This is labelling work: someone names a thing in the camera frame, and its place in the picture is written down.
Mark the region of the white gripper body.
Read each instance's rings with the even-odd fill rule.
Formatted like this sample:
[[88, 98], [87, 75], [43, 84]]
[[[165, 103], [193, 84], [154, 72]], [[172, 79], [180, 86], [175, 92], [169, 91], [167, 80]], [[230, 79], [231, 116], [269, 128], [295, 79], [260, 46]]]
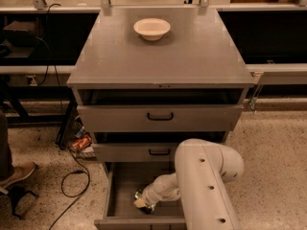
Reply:
[[180, 198], [177, 175], [163, 174], [148, 185], [142, 192], [142, 200], [146, 205], [154, 205], [159, 201], [176, 201]]

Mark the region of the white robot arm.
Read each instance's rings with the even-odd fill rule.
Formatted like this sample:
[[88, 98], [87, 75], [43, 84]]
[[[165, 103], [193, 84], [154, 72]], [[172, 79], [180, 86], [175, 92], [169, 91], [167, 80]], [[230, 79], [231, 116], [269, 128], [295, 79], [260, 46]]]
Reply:
[[224, 184], [243, 173], [244, 161], [235, 149], [188, 139], [176, 149], [175, 171], [137, 191], [134, 206], [149, 214], [159, 202], [180, 200], [188, 230], [241, 230]]

